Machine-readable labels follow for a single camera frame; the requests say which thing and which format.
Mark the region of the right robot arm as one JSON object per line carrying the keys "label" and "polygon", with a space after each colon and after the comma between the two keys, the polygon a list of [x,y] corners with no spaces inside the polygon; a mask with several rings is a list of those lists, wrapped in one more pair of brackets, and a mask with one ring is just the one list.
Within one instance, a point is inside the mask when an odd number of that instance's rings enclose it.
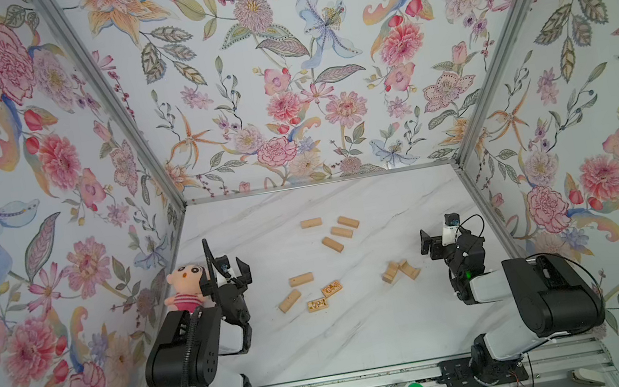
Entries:
{"label": "right robot arm", "polygon": [[583,335],[605,321],[604,299],[554,253],[485,268],[485,238],[447,223],[442,234],[419,233],[423,255],[444,261],[455,297],[465,305],[512,303],[515,313],[471,345],[469,374],[482,384],[504,379],[523,357],[555,338]]}

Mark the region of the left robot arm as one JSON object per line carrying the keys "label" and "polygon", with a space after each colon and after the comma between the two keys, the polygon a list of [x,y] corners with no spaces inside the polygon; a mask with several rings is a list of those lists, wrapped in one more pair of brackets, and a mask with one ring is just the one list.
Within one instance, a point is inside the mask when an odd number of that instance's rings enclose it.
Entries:
{"label": "left robot arm", "polygon": [[207,240],[202,247],[202,263],[183,265],[166,278],[174,294],[147,358],[149,387],[251,387],[244,374],[220,364],[222,356],[246,354],[252,346],[245,300],[251,268],[215,256]]}

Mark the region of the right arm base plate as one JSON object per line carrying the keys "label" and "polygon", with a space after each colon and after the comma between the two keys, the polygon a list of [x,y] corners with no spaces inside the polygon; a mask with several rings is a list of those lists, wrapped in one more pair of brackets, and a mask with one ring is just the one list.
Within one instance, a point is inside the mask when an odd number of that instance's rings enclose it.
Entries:
{"label": "right arm base plate", "polygon": [[438,368],[440,375],[436,382],[447,387],[498,387],[529,379],[519,359],[502,362],[487,359],[481,363],[465,356],[441,361]]}

